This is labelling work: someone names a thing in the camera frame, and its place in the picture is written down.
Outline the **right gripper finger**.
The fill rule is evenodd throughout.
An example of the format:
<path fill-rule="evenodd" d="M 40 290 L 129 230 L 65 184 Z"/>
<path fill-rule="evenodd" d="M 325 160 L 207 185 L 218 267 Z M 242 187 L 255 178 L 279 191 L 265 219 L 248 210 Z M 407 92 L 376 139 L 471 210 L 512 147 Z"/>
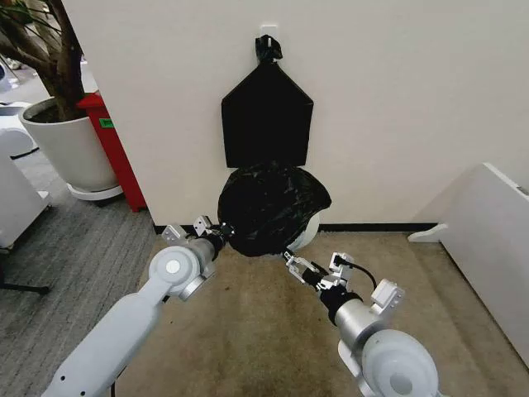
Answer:
<path fill-rule="evenodd" d="M 295 271 L 305 271 L 309 269 L 310 271 L 315 271 L 316 267 L 305 258 L 296 256 L 296 254 L 289 249 L 285 249 L 282 253 L 282 257 L 285 261 L 285 265 L 289 269 L 294 269 Z"/>
<path fill-rule="evenodd" d="M 303 275 L 310 271 L 309 268 L 307 268 L 305 265 L 288 265 L 288 272 L 296 278 L 301 284 L 306 284 L 307 281 L 303 277 Z"/>

